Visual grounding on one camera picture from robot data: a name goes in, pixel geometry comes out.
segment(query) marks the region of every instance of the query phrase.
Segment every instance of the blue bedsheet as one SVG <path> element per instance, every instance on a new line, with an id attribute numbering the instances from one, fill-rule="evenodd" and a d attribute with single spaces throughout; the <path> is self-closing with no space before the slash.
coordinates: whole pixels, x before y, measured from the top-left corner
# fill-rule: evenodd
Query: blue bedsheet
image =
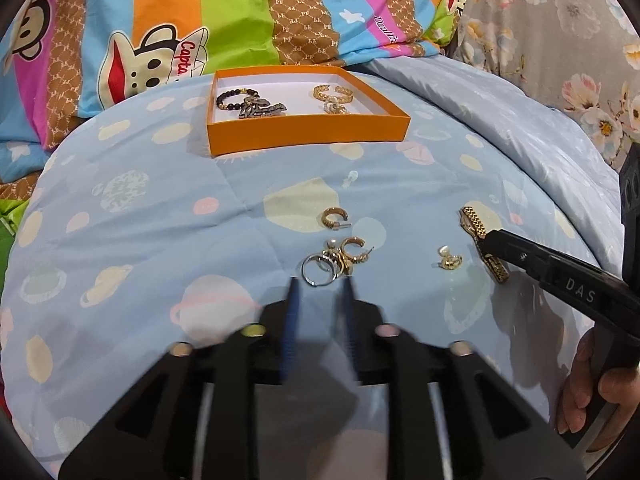
<path id="1" fill-rule="evenodd" d="M 110 108 L 54 153 L 0 322 L 15 427 L 54 476 L 171 342 L 217 342 L 280 300 L 334 235 L 318 220 L 337 205 L 353 219 L 339 234 L 375 247 L 354 272 L 363 300 L 425 342 L 471 341 L 550 415 L 590 322 L 520 272 L 495 285 L 458 209 L 618 272 L 615 173 L 579 126 L 497 77 L 442 57 L 367 69 L 411 115 L 404 142 L 212 160 L 205 76 Z M 442 245 L 463 255 L 460 269 L 437 266 Z M 337 289 L 303 287 L 292 377 L 258 392 L 262 478 L 385 478 L 384 389 L 354 382 L 334 339 Z"/>

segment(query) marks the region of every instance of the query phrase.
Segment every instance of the orange box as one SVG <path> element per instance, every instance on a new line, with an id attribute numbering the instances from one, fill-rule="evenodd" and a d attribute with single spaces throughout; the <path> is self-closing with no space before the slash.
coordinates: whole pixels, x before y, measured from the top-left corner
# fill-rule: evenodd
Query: orange box
<path id="1" fill-rule="evenodd" d="M 330 115 L 312 95 L 317 85 L 340 85 L 354 92 L 350 114 Z M 238 120 L 238 111 L 220 110 L 216 97 L 234 88 L 252 88 L 271 104 L 287 106 L 284 115 Z M 238 102 L 230 98 L 229 102 Z M 214 74 L 207 114 L 212 156 L 298 144 L 399 142 L 410 117 L 353 74 L 331 66 L 255 66 Z"/>

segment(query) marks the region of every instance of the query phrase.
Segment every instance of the floral curtain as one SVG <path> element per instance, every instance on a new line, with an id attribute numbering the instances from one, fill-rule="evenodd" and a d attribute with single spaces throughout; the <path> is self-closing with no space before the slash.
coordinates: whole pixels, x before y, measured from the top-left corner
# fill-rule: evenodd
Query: floral curtain
<path id="1" fill-rule="evenodd" d="M 616 0 L 468 0 L 452 55 L 564 110 L 616 170 L 640 141 L 640 38 Z"/>

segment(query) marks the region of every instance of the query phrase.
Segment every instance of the white star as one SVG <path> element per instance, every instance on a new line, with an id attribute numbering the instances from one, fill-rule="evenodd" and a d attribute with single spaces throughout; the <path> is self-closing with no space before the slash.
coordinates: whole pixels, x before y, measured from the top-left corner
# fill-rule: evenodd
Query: white star
<path id="1" fill-rule="evenodd" d="M 364 18 L 360 12 L 350 12 L 347 9 L 344 9 L 344 12 L 341 12 L 340 15 L 344 18 L 344 21 L 347 23 L 355 23 L 362 22 L 364 23 Z"/>
<path id="2" fill-rule="evenodd" d="M 6 144 L 7 149 L 11 152 L 11 161 L 15 162 L 22 156 L 31 154 L 31 149 L 26 142 L 11 141 Z"/>

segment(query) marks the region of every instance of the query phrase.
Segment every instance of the black beaded bracelet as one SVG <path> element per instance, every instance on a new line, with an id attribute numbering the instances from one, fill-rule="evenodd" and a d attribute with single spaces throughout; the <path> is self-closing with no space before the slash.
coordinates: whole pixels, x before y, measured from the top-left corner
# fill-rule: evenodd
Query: black beaded bracelet
<path id="1" fill-rule="evenodd" d="M 224 101 L 227 97 L 231 97 L 233 95 L 247 94 L 251 97 L 260 97 L 260 94 L 255 90 L 251 90 L 250 88 L 236 88 L 235 90 L 229 90 L 227 92 L 222 92 L 216 98 L 216 106 L 221 110 L 239 110 L 242 107 L 240 103 L 229 103 L 228 105 L 224 104 Z"/>

